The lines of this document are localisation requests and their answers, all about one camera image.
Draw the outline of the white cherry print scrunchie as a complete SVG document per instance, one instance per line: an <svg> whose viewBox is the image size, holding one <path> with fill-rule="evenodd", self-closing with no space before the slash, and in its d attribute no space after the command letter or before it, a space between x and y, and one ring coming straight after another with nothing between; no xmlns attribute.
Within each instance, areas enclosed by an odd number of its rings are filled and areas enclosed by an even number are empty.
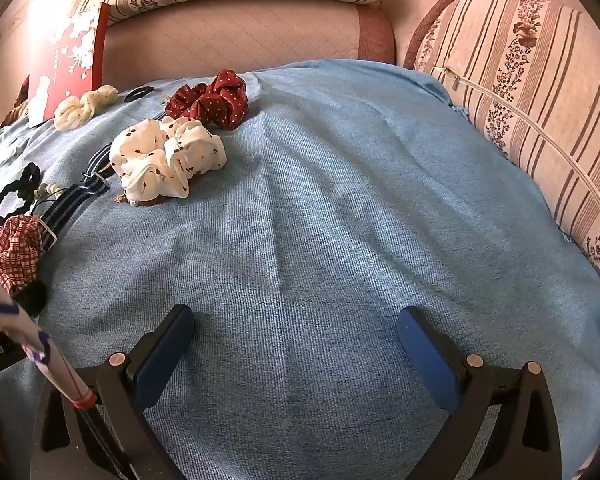
<svg viewBox="0 0 600 480"><path fill-rule="evenodd" d="M189 196L189 180L222 169L227 157L219 136L197 119L145 119L120 132L109 151L111 168L133 205Z"/></svg>

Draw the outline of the red polka dot scrunchie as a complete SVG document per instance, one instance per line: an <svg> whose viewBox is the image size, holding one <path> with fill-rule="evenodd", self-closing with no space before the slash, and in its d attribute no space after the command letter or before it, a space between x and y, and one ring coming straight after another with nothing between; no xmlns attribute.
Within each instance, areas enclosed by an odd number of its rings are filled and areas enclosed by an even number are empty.
<svg viewBox="0 0 600 480"><path fill-rule="evenodd" d="M249 113L246 82L223 68L210 84L184 84L166 103L166 116L196 119L233 131Z"/></svg>

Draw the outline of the red checked scrunchie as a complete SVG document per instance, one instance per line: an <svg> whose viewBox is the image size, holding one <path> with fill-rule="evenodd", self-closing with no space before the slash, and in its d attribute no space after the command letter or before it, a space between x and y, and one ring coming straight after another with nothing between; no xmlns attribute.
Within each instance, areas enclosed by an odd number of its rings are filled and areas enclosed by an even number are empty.
<svg viewBox="0 0 600 480"><path fill-rule="evenodd" d="M0 226L0 285L15 296L38 279L42 254L40 224L35 217L15 216Z"/></svg>

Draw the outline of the light blue blanket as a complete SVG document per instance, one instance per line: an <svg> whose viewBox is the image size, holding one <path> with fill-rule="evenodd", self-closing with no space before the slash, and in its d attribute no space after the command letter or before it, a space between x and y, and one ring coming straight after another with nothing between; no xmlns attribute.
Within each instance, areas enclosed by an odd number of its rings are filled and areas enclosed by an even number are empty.
<svg viewBox="0 0 600 480"><path fill-rule="evenodd" d="M87 200L42 258L38 322L76 367L176 304L194 334L146 417L189 479L402 479L445 421L398 335L538 362L562 474L600 444L600 277L535 182L438 82L314 61L245 74L223 168L184 198Z"/></svg>

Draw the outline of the cream scrunchie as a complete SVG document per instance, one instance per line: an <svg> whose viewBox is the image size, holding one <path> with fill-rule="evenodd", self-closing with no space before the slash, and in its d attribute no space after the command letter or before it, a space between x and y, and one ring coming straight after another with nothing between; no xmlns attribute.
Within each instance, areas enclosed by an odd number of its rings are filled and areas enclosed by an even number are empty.
<svg viewBox="0 0 600 480"><path fill-rule="evenodd" d="M114 104L118 90L110 84L104 84L96 90L87 91L83 96L67 96L56 107L54 126L60 132L84 126L98 112Z"/></svg>

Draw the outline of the striped floral pillow right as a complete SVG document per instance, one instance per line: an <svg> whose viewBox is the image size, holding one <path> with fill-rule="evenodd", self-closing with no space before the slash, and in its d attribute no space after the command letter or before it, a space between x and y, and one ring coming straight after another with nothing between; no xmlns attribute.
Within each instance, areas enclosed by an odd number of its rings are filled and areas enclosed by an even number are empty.
<svg viewBox="0 0 600 480"><path fill-rule="evenodd" d="M600 276L600 31L548 0L440 0L404 64L538 185Z"/></svg>

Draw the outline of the red floral box lid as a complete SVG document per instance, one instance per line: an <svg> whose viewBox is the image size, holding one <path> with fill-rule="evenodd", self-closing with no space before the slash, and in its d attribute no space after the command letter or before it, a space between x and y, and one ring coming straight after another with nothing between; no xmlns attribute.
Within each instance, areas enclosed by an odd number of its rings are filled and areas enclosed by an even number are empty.
<svg viewBox="0 0 600 480"><path fill-rule="evenodd" d="M80 98L102 86L102 57L109 18L107 3L64 18L32 54L28 125L54 120L67 96Z"/></svg>

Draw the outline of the pink quilted bed sheet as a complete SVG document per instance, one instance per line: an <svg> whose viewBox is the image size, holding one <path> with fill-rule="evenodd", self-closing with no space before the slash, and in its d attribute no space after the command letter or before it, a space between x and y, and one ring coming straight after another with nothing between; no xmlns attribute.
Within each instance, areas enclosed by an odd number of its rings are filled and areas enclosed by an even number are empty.
<svg viewBox="0 0 600 480"><path fill-rule="evenodd" d="M396 60L377 6L332 0L197 0L111 25L102 80L120 90L158 79L245 73L306 60Z"/></svg>

